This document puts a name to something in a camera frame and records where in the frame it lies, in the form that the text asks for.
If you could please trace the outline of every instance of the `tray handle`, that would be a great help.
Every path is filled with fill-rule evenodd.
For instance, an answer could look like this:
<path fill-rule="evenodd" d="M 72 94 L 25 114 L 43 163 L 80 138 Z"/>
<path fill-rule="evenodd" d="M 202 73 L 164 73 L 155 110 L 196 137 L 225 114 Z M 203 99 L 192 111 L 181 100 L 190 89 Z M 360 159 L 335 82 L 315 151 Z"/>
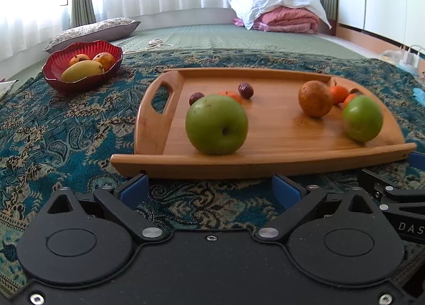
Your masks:
<path fill-rule="evenodd" d="M 178 71 L 170 71 L 160 75 L 147 88 L 135 122 L 135 154 L 163 153 L 183 82 L 184 78 Z M 156 112 L 152 106 L 152 99 L 160 87 L 165 87 L 169 94 L 162 113 Z"/>

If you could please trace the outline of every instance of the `green apple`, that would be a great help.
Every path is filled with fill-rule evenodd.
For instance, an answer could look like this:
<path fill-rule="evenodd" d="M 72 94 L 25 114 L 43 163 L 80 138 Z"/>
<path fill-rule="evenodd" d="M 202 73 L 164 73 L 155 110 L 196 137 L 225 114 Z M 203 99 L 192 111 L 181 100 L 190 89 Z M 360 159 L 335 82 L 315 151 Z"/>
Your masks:
<path fill-rule="evenodd" d="M 216 94 L 205 96 L 188 110 L 186 133 L 201 153 L 231 154 L 247 138 L 247 114 L 235 99 Z"/>
<path fill-rule="evenodd" d="M 367 142 L 378 136 L 382 128 L 381 108 L 371 98 L 360 95 L 352 99 L 343 112 L 344 129 L 357 142 Z"/>

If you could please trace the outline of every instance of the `white cable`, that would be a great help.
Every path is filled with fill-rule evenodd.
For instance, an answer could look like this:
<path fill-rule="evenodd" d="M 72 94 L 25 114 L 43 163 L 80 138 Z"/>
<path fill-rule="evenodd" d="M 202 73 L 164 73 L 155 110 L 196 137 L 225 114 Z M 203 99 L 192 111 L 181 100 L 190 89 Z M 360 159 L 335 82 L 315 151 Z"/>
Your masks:
<path fill-rule="evenodd" d="M 143 49 L 126 51 L 126 52 L 123 52 L 123 53 L 134 53 L 134 52 L 140 52 L 140 51 L 149 51 L 149 50 L 152 50 L 152 49 L 155 49 L 155 48 L 169 49 L 169 48 L 172 48 L 172 47 L 173 47 L 173 45 L 164 43 L 164 41 L 162 39 L 152 39 L 148 42 L 148 46 L 146 46 Z"/>

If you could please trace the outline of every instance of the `scalloped bowl rim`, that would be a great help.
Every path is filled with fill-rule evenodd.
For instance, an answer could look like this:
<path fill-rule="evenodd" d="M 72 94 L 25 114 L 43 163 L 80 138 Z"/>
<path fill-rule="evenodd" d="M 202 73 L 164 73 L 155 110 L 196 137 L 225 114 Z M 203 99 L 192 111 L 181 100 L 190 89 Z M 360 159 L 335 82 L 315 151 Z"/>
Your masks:
<path fill-rule="evenodd" d="M 105 42 L 105 43 L 107 43 L 107 44 L 109 44 L 109 45 L 111 45 L 111 46 L 113 46 L 114 48 L 118 48 L 118 49 L 120 49 L 121 50 L 121 57 L 117 60 L 117 61 L 115 61 L 115 63 L 113 64 L 113 66 L 112 67 L 110 67 L 110 69 L 108 70 L 108 71 L 105 71 L 103 74 L 99 74 L 99 75 L 105 75 L 105 74 L 108 74 L 111 70 L 112 70 L 112 68 L 118 63 L 118 62 L 121 62 L 122 61 L 122 59 L 123 59 L 123 57 L 124 57 L 124 53 L 123 53 L 123 51 L 122 51 L 122 48 L 120 48 L 119 46 L 116 46 L 116 45 L 112 45 L 111 43 L 109 43 L 108 41 L 106 41 L 106 40 L 96 40 L 96 41 L 76 41 L 75 43 L 72 43 L 71 45 L 69 45 L 69 46 L 67 46 L 67 47 L 65 47 L 64 49 L 62 49 L 62 50 L 58 50 L 58 51 L 55 51 L 55 52 L 53 52 L 52 54 L 50 54 L 50 56 L 49 56 L 49 58 L 47 58 L 47 60 L 46 60 L 46 63 L 43 65 L 43 67 L 41 68 L 41 72 L 43 73 L 43 75 L 44 75 L 44 79 L 46 80 L 46 81 L 58 81 L 58 82 L 61 82 L 61 83 L 66 83 L 66 84 L 71 84 L 71 83 L 78 83 L 78 82 L 80 82 L 80 81 L 84 81 L 85 79 L 87 79 L 88 77 L 90 77 L 90 76 L 86 76 L 86 77 L 83 77 L 82 79 L 79 79 L 78 81 L 73 81 L 73 82 L 65 82 L 65 81 L 62 81 L 62 80 L 60 80 L 60 79 L 58 79 L 58 78 L 54 78 L 54 79 L 48 79 L 47 77 L 46 77 L 46 74 L 44 73 L 44 68 L 45 68 L 45 66 L 47 65 L 47 63 L 49 62 L 49 59 L 51 58 L 51 57 L 53 57 L 53 55 L 55 54 L 55 53 L 59 53 L 59 52 L 63 52 L 63 51 L 65 51 L 66 49 L 69 49 L 71 46 L 74 46 L 75 44 L 86 44 L 86 45 L 88 45 L 88 44 L 94 44 L 94 43 L 97 43 L 97 42 L 99 42 L 99 41 L 103 41 L 103 42 Z"/>

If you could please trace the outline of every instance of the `teal paisley fabric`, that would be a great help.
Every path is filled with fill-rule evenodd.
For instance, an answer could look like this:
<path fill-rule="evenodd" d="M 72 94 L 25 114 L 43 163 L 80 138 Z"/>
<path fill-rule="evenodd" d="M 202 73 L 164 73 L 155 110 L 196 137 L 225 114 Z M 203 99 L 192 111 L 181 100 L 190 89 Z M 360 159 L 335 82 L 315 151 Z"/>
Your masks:
<path fill-rule="evenodd" d="M 0 104 L 0 285 L 12 294 L 26 278 L 16 242 L 53 191 L 77 193 L 125 179 L 109 163 L 114 153 L 133 152 L 133 126 L 143 94 L 165 68 L 264 67 L 323 72 L 369 88 L 394 113 L 409 142 L 424 152 L 425 110 L 412 99 L 414 79 L 375 59 L 338 58 L 255 50 L 163 50 L 125 55 L 116 79 L 93 92 L 67 98 L 41 75 Z M 155 105 L 165 103 L 165 96 Z M 425 172 L 405 162 L 373 167 L 401 188 L 425 185 Z M 330 192 L 356 185 L 354 171 L 299 176 Z M 269 179 L 249 181 L 151 180 L 151 193 L 138 212 L 165 229 L 233 228 L 254 230 L 282 213 Z M 396 276 L 402 284 L 423 262 L 424 248 L 406 243 Z"/>

